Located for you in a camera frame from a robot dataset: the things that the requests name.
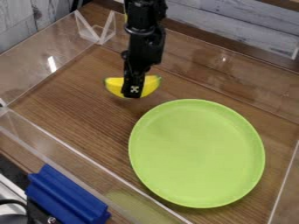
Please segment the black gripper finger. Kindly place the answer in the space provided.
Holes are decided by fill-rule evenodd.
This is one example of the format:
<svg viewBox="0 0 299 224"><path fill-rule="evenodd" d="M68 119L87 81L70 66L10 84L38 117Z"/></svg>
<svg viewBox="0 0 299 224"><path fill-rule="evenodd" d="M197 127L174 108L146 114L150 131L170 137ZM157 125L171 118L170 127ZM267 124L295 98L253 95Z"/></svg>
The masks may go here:
<svg viewBox="0 0 299 224"><path fill-rule="evenodd" d="M122 87L122 94L126 98L141 98L145 88L145 76L126 76Z"/></svg>

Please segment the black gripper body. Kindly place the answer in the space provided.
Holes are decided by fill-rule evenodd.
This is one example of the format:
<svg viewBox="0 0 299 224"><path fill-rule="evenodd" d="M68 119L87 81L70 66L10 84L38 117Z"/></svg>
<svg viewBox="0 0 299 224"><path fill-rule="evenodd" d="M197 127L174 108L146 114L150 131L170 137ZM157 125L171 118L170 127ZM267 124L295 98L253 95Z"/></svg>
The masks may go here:
<svg viewBox="0 0 299 224"><path fill-rule="evenodd" d="M130 42L123 59L132 75L143 75L153 65L162 63L166 40L162 21L167 9L166 0L124 0L124 28Z"/></svg>

